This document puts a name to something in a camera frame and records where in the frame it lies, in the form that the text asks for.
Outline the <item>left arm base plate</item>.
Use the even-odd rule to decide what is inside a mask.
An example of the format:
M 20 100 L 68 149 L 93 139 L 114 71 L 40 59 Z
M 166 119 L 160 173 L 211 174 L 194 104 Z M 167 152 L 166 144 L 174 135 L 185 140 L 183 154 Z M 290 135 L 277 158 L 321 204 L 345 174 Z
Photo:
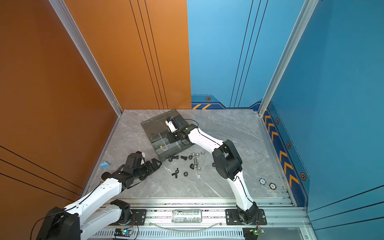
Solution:
M 146 216 L 147 210 L 145 209 L 124 210 L 117 223 L 121 226 L 143 226 L 146 221 Z

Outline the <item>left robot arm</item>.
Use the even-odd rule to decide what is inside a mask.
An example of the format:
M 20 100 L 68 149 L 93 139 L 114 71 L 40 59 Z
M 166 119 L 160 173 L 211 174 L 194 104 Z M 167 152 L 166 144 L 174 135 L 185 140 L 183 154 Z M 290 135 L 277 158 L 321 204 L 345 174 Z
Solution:
M 81 199 L 63 208 L 54 207 L 40 219 L 38 240 L 87 240 L 106 226 L 134 223 L 129 203 L 113 198 L 136 186 L 162 166 L 153 158 L 146 160 L 142 152 L 128 155 L 125 164 L 113 172 L 102 174 L 102 183 Z

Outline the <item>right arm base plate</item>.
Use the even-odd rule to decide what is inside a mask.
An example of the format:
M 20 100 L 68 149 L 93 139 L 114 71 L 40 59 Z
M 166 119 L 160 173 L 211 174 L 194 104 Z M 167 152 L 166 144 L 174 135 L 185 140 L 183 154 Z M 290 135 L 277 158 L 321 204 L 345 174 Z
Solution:
M 238 209 L 226 209 L 226 223 L 229 226 L 235 225 L 252 225 L 252 226 L 266 226 L 267 217 L 263 209 L 255 211 L 239 211 Z

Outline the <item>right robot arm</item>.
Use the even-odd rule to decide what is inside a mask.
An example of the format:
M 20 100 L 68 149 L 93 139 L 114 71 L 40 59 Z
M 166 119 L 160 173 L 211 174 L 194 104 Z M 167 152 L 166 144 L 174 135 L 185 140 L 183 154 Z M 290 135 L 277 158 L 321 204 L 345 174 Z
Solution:
M 168 117 L 165 123 L 169 128 L 168 137 L 171 143 L 187 140 L 212 154 L 218 174 L 229 182 L 235 195 L 242 223 L 250 225 L 258 221 L 259 207 L 248 191 L 243 176 L 243 161 L 234 143 L 208 135 L 198 124 L 188 124 L 181 115 Z

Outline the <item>black wing nut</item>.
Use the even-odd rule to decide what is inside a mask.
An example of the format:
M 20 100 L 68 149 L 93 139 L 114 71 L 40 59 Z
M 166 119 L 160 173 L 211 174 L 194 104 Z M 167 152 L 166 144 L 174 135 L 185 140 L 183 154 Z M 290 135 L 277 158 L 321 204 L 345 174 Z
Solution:
M 176 179 L 178 178 L 179 169 L 177 168 L 174 173 L 172 173 L 172 176 L 174 176 Z

